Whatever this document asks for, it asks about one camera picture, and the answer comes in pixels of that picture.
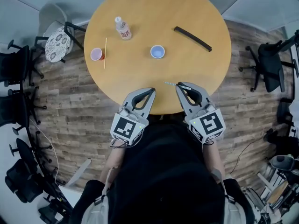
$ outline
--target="wood plank flooring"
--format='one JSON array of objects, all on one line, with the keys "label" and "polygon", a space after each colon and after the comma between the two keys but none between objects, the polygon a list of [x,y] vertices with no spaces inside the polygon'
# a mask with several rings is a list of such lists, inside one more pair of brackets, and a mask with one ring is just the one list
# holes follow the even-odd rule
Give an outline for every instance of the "wood plank flooring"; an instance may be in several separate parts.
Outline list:
[{"label": "wood plank flooring", "polygon": [[[286,132],[286,127],[276,122],[276,110],[282,97],[292,97],[292,70],[284,67],[284,93],[279,88],[267,93],[262,79],[256,92],[250,92],[255,73],[238,70],[242,66],[255,65],[245,46],[250,45],[257,51],[261,43],[283,40],[283,32],[279,29],[264,33],[235,22],[226,23],[232,43],[231,63],[226,78],[212,95],[227,125],[225,134],[218,140],[218,147],[226,171],[230,173],[241,151],[255,141],[241,155],[232,176],[241,186],[250,185],[260,192],[263,184],[257,173],[269,175],[270,169],[264,158],[275,149],[264,142],[262,136],[271,127],[281,130],[282,134]],[[76,36],[83,42],[83,33]],[[290,62],[290,53],[282,53],[281,59]],[[43,57],[37,68],[44,74],[44,79],[34,77],[35,84],[40,87],[36,104],[48,107],[37,111],[41,121],[39,128],[50,138],[58,156],[57,179],[67,182],[86,158],[91,158],[91,165],[76,183],[76,187],[82,189],[88,180],[100,176],[109,155],[111,122],[119,105],[94,83],[84,53],[76,46],[66,56],[65,64],[49,63]],[[31,124],[30,130],[33,133],[36,128]],[[42,135],[40,140],[42,146],[49,144]],[[48,168],[53,169],[57,165],[54,152],[47,150],[46,153],[53,160]]]}]

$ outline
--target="chopstick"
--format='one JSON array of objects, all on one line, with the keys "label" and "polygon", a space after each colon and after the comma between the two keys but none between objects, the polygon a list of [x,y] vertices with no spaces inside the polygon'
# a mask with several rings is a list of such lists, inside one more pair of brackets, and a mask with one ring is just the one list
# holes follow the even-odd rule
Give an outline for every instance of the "chopstick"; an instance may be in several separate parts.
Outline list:
[{"label": "chopstick", "polygon": [[105,42],[105,58],[104,58],[104,69],[106,69],[106,49],[107,49],[107,37]]}]

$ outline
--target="black office chair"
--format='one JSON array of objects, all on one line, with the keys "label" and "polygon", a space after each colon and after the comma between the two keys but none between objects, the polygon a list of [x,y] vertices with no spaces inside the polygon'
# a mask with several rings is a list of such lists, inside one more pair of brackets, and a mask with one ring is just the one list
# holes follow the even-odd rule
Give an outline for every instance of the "black office chair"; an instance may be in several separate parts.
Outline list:
[{"label": "black office chair", "polygon": [[24,160],[19,159],[7,172],[5,183],[23,203],[32,202],[43,189],[35,182]]},{"label": "black office chair", "polygon": [[[36,91],[39,89],[39,86],[36,86],[34,88],[34,91],[31,95],[31,92],[26,92],[25,93],[25,102],[26,102],[26,106],[27,106],[27,110],[28,110],[28,116],[29,115],[32,115],[33,116],[33,119],[35,120],[36,124],[39,125],[41,122],[39,120],[37,120],[37,117],[36,117],[36,113],[35,113],[35,109],[43,109],[43,110],[46,110],[47,109],[47,106],[36,106],[34,104],[34,100],[35,100],[35,97],[36,97]],[[13,95],[17,95],[17,94],[22,94],[22,91],[19,90],[19,91],[13,91],[13,90],[8,90],[8,95],[9,96],[13,96]]]},{"label": "black office chair", "polygon": [[17,53],[0,53],[0,82],[4,86],[21,84],[28,71],[29,46],[19,47]]},{"label": "black office chair", "polygon": [[44,75],[35,68],[35,64],[36,64],[37,60],[39,59],[39,57],[41,56],[42,52],[35,59],[33,59],[33,54],[34,54],[34,52],[36,52],[35,48],[29,50],[29,46],[20,47],[20,46],[14,45],[13,40],[10,41],[7,49],[9,49],[11,47],[19,49],[19,51],[16,54],[18,54],[19,52],[21,52],[20,55],[23,55],[23,53],[26,53],[26,56],[17,56],[17,59],[18,59],[17,63],[19,63],[21,66],[23,64],[25,64],[25,76],[23,77],[22,80],[25,79],[25,77],[28,73],[29,86],[34,86],[34,83],[31,82],[32,72],[35,72],[36,74],[38,74],[41,79],[44,78]]},{"label": "black office chair", "polygon": [[27,164],[31,173],[37,172],[37,162],[34,159],[32,148],[27,145],[23,140],[17,139],[17,148],[13,149],[11,145],[9,145],[11,154],[14,157],[15,152],[19,152],[20,157]]},{"label": "black office chair", "polygon": [[28,128],[29,126],[26,98],[22,93],[0,97],[0,127],[16,123],[20,125],[17,129],[13,128],[16,135],[19,135],[18,132],[22,128]]},{"label": "black office chair", "polygon": [[250,91],[254,92],[258,85],[260,75],[263,75],[263,80],[266,85],[266,90],[272,92],[280,86],[281,92],[285,91],[285,78],[282,66],[295,68],[296,76],[299,77],[298,65],[296,60],[293,63],[280,61],[279,52],[286,51],[294,44],[299,44],[299,30],[295,32],[295,35],[285,42],[279,41],[276,44],[262,44],[258,48],[258,58],[251,49],[250,46],[246,47],[246,50],[250,51],[256,66],[240,67],[239,71],[242,72],[244,69],[254,69],[256,71],[256,80],[254,88]]}]

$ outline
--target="black rubber strip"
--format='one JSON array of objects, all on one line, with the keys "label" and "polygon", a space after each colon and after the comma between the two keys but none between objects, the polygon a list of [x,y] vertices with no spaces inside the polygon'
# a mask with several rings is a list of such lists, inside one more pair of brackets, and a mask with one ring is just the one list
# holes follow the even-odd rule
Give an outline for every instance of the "black rubber strip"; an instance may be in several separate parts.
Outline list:
[{"label": "black rubber strip", "polygon": [[185,31],[184,29],[180,28],[180,27],[175,27],[174,31],[178,31],[180,33],[183,33],[184,35],[188,36],[189,38],[193,39],[194,41],[196,41],[197,43],[199,43],[200,45],[202,45],[204,48],[206,48],[209,52],[212,51],[212,47],[210,47],[208,44],[206,44],[204,41],[200,40],[198,37],[192,35],[191,33]]}]

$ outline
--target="cable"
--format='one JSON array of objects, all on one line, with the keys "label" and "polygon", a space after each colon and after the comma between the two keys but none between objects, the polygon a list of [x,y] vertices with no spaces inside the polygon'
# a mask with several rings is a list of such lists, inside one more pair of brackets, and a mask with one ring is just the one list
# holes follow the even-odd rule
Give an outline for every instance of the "cable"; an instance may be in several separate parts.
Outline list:
[{"label": "cable", "polygon": [[55,148],[52,144],[52,142],[50,141],[50,139],[39,129],[39,127],[37,127],[37,125],[34,123],[34,121],[32,119],[30,119],[30,121],[32,122],[32,124],[46,137],[46,139],[50,142],[53,150],[54,150],[54,154],[55,154],[55,157],[57,159],[57,172],[56,172],[56,175],[55,175],[55,178],[54,178],[54,182],[57,186],[59,186],[57,183],[56,183],[56,178],[57,178],[57,175],[58,175],[58,172],[59,172],[59,163],[58,163],[58,158],[57,158],[57,154],[56,154],[56,151],[55,151]]},{"label": "cable", "polygon": [[[255,142],[258,142],[258,141],[261,140],[262,138],[263,138],[263,136],[262,136],[261,138],[259,138],[258,140],[251,142],[250,144],[253,144],[253,143],[255,143]],[[250,144],[248,144],[248,145],[243,149],[243,151],[239,154],[238,159],[237,159],[237,162],[236,162],[236,164],[235,164],[235,167],[234,167],[233,171],[231,171],[229,174],[232,174],[232,173],[234,172],[235,168],[236,168],[237,165],[238,165],[240,156],[241,156],[242,153],[243,153],[243,152],[250,146]]]}]

